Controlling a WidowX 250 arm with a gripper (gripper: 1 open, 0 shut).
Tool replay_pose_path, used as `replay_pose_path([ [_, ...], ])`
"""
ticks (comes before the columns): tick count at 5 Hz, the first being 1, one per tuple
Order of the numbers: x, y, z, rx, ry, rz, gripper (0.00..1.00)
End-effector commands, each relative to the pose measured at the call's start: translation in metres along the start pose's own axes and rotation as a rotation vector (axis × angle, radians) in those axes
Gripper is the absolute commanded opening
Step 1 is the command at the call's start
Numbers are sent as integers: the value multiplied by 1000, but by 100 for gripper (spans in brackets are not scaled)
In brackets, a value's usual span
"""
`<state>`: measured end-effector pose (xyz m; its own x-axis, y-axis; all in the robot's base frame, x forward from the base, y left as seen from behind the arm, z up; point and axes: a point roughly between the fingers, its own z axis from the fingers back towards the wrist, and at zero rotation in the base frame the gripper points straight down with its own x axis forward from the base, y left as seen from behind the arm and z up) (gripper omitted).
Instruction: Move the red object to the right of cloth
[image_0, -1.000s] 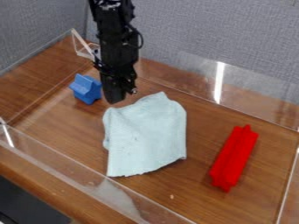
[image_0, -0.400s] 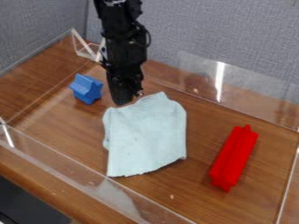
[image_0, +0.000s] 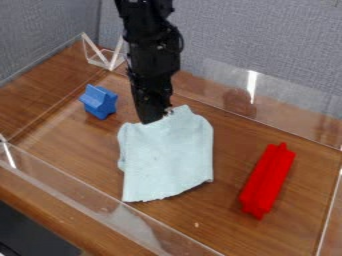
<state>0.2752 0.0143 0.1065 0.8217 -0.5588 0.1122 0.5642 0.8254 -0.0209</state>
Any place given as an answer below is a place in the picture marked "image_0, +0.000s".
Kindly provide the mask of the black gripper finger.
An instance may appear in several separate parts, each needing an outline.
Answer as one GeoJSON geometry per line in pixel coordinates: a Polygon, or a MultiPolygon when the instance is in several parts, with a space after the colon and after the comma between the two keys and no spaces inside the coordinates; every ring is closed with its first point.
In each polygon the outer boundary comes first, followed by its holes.
{"type": "Polygon", "coordinates": [[[160,95],[156,95],[152,99],[152,120],[161,119],[167,108],[167,101],[160,95]]]}
{"type": "Polygon", "coordinates": [[[132,91],[137,117],[143,124],[152,122],[153,111],[151,105],[152,96],[140,89],[132,91]]]}

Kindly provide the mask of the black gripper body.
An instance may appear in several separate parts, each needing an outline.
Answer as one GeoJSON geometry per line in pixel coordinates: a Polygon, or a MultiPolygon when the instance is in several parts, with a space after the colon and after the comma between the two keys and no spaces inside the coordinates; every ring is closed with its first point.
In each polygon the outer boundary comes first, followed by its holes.
{"type": "Polygon", "coordinates": [[[167,101],[167,108],[172,106],[172,85],[171,76],[175,70],[169,63],[153,59],[147,63],[128,62],[127,74],[131,82],[131,89],[140,89],[147,92],[152,99],[156,95],[160,95],[167,101]]]}

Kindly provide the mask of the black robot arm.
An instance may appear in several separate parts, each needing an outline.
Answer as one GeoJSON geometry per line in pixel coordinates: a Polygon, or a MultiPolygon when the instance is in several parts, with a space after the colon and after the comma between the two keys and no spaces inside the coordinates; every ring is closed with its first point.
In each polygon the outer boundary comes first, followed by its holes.
{"type": "Polygon", "coordinates": [[[128,44],[127,75],[143,124],[163,118],[172,107],[171,77],[180,69],[184,39],[167,20],[172,0],[113,0],[128,44]]]}

